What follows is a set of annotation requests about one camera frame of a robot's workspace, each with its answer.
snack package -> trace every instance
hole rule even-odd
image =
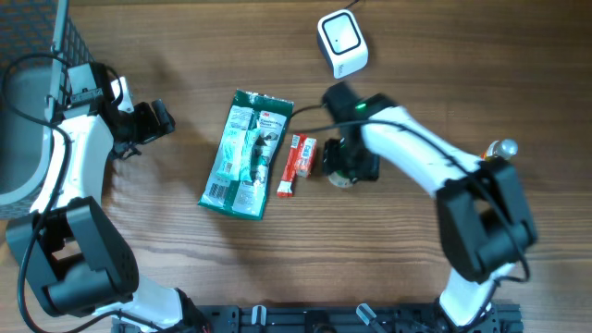
[[[305,178],[310,176],[315,163],[315,152],[316,139],[308,138],[303,134],[294,134],[290,153],[288,154],[288,162],[277,188],[278,197],[287,198],[293,196],[292,183],[296,175]]]
[[[304,137],[302,148],[298,152],[298,159],[296,159],[295,169],[298,177],[308,178],[313,170],[316,155],[316,139]]]

green package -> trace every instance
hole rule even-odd
[[[293,106],[290,101],[237,90],[200,206],[229,216],[263,218],[269,173]]]

wooden table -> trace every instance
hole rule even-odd
[[[262,222],[196,205],[235,89],[316,104],[336,83],[318,50],[319,18],[341,2],[73,6],[97,60],[125,75],[136,101],[162,98],[177,131],[107,167],[103,205],[142,273],[199,304],[431,302],[450,266],[434,204],[394,166],[343,191],[316,170],[295,197],[275,196],[284,143]],[[370,47],[348,80],[385,93],[447,141],[480,154],[520,144],[513,160],[540,234],[533,279],[506,283],[530,332],[590,331],[592,314],[592,10],[586,2],[368,0],[355,15]],[[292,129],[327,124],[321,110]],[[337,132],[316,136],[319,142]],[[0,331],[26,331],[18,266],[0,224]],[[49,330],[77,320],[51,319]],[[92,330],[106,331],[108,323]]]

green light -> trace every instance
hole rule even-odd
[[[355,109],[357,111],[364,111],[364,109],[366,109],[366,103],[359,103],[358,105],[355,106]]]

white box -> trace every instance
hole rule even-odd
[[[335,79],[350,75],[368,63],[368,46],[358,22],[348,9],[321,18],[316,40]]]

